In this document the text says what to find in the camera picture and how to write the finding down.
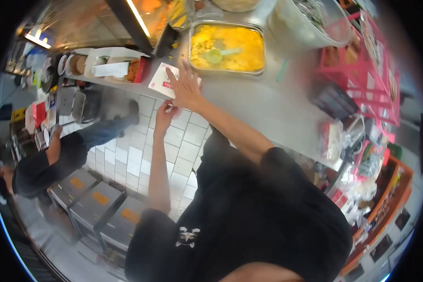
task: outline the man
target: man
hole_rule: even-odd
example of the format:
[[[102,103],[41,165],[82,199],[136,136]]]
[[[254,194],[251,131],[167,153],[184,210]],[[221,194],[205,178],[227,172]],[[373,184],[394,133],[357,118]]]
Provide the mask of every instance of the man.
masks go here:
[[[149,208],[125,263],[129,281],[332,281],[352,245],[339,208],[262,134],[209,103],[184,62],[176,99],[157,112]],[[177,223],[169,217],[163,138],[178,108],[213,127],[197,170],[194,200]],[[237,146],[229,145],[229,140]]]
[[[0,183],[6,184],[11,195],[25,198],[46,195],[46,190],[53,183],[66,178],[86,163],[88,151],[92,147],[111,141],[128,126],[138,123],[138,103],[130,101],[129,115],[124,118],[96,122],[62,138],[62,127],[56,125],[47,149],[22,159],[15,169],[0,167],[0,178],[3,178]],[[44,197],[40,200],[47,204]]]

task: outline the orange label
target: orange label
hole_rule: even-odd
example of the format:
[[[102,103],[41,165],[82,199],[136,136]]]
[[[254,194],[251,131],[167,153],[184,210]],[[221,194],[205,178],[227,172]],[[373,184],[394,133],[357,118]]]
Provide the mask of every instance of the orange label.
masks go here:
[[[71,184],[77,189],[82,189],[85,185],[78,178],[74,177],[71,179]]]
[[[133,211],[129,210],[128,208],[124,209],[122,211],[121,215],[123,217],[130,219],[130,221],[132,221],[133,223],[139,222],[139,213],[133,212]]]
[[[98,201],[99,203],[101,203],[102,205],[106,205],[106,203],[109,201],[109,199],[107,197],[105,197],[104,195],[102,195],[99,192],[94,192],[92,193],[92,198],[96,201]]]

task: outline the scrambled eggs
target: scrambled eggs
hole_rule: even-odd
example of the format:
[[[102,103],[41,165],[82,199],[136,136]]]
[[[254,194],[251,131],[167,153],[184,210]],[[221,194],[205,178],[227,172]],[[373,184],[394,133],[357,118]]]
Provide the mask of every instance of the scrambled eggs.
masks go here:
[[[205,59],[205,53],[213,48],[222,50],[242,48],[242,52],[223,56],[215,65]],[[191,38],[191,64],[199,69],[255,72],[265,64],[263,39],[254,30],[244,27],[220,27],[204,25]]]

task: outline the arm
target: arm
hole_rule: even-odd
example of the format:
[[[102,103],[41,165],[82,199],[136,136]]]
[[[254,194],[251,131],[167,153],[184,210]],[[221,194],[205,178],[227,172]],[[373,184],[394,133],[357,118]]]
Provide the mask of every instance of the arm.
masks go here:
[[[59,159],[59,152],[61,151],[61,140],[59,136],[62,132],[62,127],[59,125],[55,125],[53,128],[54,132],[52,135],[52,140],[50,141],[50,145],[45,150],[45,154],[47,155],[47,160],[49,161],[49,166],[56,163]]]
[[[165,101],[157,111],[157,120],[154,129],[154,142],[152,147],[151,175],[149,177],[149,201],[150,207],[169,214],[171,211],[171,200],[169,197],[168,169],[166,168],[166,155],[164,138],[171,123],[172,117],[178,108],[169,108]]]
[[[174,105],[185,107],[203,116],[251,161],[258,164],[262,155],[274,147],[263,134],[203,98],[197,85],[197,74],[192,75],[186,61],[180,66],[179,81],[169,68],[166,68],[166,72],[175,91]]]

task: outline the black t-shirt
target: black t-shirt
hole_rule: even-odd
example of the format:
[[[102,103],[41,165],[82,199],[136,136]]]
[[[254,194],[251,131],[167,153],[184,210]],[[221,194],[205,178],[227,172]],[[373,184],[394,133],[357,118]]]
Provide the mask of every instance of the black t-shirt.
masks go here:
[[[56,163],[49,166],[45,150],[22,159],[12,177],[15,194],[34,198],[56,181],[60,181],[86,163],[87,149],[77,132],[61,138],[61,150]]]
[[[177,223],[143,212],[126,258],[129,281],[216,282],[250,262],[332,281],[352,245],[339,208],[280,148],[260,166],[204,159],[194,200]]]

